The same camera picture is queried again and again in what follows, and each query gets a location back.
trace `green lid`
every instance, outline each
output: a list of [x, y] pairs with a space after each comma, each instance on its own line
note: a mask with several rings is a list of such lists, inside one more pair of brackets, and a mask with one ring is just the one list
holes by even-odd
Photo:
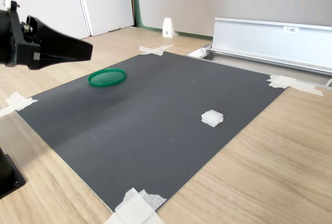
[[88, 82], [94, 87], [109, 87], [122, 82], [126, 76], [126, 71], [122, 69], [107, 68], [91, 74]]

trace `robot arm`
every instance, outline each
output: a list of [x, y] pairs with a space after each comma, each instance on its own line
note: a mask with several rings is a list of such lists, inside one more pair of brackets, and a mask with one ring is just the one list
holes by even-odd
[[20, 23], [17, 3], [4, 0], [4, 5], [8, 10], [0, 10], [0, 64], [41, 69], [91, 59], [90, 43], [57, 32], [32, 16]]

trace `black stand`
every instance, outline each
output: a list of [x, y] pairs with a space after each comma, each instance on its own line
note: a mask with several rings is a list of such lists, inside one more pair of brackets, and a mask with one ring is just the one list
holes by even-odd
[[0, 199], [21, 188], [25, 180], [15, 164], [0, 148]]

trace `black base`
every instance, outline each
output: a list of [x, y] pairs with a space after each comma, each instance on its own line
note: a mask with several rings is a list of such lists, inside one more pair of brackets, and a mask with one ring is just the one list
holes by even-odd
[[17, 167], [15, 166], [14, 162], [10, 158], [8, 154], [5, 154], [5, 159], [8, 161], [8, 163], [12, 166], [14, 169], [13, 177], [10, 179], [10, 182], [8, 183], [7, 187], [0, 188], [0, 199], [3, 197], [9, 195], [10, 193], [14, 192], [15, 190], [21, 188], [25, 184], [25, 180]]

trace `wooden surface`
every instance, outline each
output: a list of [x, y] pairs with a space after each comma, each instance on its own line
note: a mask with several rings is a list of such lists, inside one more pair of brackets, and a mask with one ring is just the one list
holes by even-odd
[[[90, 37], [92, 61], [0, 67], [0, 107], [133, 57], [138, 45], [187, 54], [209, 40], [134, 27]], [[165, 223], [332, 223], [332, 91], [287, 89], [158, 212]], [[103, 223], [112, 212], [17, 114], [0, 146], [27, 184], [0, 200], [0, 223]]]

